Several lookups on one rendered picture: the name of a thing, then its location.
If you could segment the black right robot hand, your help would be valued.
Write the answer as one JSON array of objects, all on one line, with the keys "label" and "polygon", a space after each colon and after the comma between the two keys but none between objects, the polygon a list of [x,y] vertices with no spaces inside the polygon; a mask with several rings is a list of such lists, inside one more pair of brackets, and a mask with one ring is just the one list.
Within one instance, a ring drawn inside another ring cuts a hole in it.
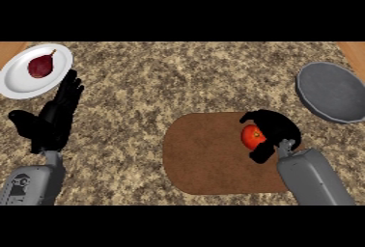
[{"label": "black right robot hand", "polygon": [[250,158],[263,164],[275,153],[273,147],[279,146],[282,140],[294,141],[291,150],[301,144],[301,132],[293,121],[278,112],[257,110],[247,112],[239,119],[241,123],[253,120],[264,136],[264,141],[250,152]]}]

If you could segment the red tomato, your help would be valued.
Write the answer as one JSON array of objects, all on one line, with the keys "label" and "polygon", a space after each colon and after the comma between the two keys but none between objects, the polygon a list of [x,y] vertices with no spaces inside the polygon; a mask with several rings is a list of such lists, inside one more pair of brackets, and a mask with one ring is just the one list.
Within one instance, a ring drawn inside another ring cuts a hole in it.
[{"label": "red tomato", "polygon": [[248,124],[242,128],[241,132],[241,140],[244,146],[253,151],[259,144],[264,142],[266,138],[263,136],[263,133],[259,129],[259,127],[254,124]]}]

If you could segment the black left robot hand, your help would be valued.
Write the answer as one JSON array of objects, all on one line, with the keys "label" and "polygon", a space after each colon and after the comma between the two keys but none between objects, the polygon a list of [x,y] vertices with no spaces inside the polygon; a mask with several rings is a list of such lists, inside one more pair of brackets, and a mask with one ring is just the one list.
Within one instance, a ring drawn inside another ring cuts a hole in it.
[{"label": "black left robot hand", "polygon": [[72,115],[84,86],[71,69],[61,81],[55,98],[46,103],[40,114],[13,110],[9,119],[13,122],[19,136],[31,141],[31,153],[61,151],[68,142],[72,125]]}]

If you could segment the white plate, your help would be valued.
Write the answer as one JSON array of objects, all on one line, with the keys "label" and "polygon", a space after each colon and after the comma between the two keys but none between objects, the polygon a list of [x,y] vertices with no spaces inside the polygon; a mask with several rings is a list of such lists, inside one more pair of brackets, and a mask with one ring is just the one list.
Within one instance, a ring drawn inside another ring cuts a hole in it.
[{"label": "white plate", "polygon": [[71,66],[72,54],[65,46],[32,46],[0,69],[0,94],[12,99],[43,95],[59,85]]}]

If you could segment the grey pan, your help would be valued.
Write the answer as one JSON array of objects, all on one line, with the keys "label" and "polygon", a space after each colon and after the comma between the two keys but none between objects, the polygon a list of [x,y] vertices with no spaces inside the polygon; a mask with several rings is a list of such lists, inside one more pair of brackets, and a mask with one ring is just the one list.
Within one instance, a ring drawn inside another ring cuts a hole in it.
[{"label": "grey pan", "polygon": [[306,64],[295,77],[295,92],[310,113],[337,124],[365,122],[365,84],[341,66]]}]

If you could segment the dark red pear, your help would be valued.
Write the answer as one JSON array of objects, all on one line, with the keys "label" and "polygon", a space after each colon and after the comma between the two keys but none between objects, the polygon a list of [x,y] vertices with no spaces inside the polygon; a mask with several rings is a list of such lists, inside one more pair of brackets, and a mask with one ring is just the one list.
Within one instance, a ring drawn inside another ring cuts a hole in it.
[{"label": "dark red pear", "polygon": [[34,58],[28,62],[27,70],[32,78],[43,78],[52,73],[55,53],[56,53],[56,50],[53,50],[50,54]]}]

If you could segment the brown wooden cutting board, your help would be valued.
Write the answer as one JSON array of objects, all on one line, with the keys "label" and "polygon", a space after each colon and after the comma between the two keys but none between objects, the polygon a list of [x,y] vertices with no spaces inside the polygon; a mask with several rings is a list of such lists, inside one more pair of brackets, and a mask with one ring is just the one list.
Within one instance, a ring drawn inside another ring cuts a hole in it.
[{"label": "brown wooden cutting board", "polygon": [[162,165],[173,185],[191,195],[278,193],[287,190],[278,156],[260,164],[250,158],[241,133],[253,121],[241,112],[180,116],[164,136]]}]

